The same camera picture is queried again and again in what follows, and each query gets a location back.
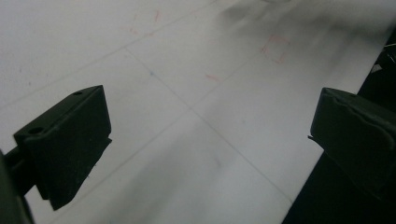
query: screw hole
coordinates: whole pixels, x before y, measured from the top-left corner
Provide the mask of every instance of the screw hole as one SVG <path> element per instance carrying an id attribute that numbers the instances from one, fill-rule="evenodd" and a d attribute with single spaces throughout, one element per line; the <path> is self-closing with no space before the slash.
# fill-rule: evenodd
<path id="1" fill-rule="evenodd" d="M 39 127 L 39 128 L 33 128 L 33 129 L 31 129 L 31 130 L 29 131 L 29 133 L 30 133 L 30 134 L 39 134 L 39 133 L 41 133 L 41 132 L 43 132 L 43 131 L 44 131 L 44 129 L 41 128 L 41 127 Z"/>

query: white surface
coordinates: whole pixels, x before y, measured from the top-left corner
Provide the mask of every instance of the white surface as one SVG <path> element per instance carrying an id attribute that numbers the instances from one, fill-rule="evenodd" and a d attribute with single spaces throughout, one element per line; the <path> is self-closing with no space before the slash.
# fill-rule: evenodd
<path id="1" fill-rule="evenodd" d="M 356 92 L 389 35 L 382 0 L 10 1 L 0 6 L 0 148 L 103 84 L 113 143 L 37 223 L 280 223 L 321 149 L 324 86 Z"/>

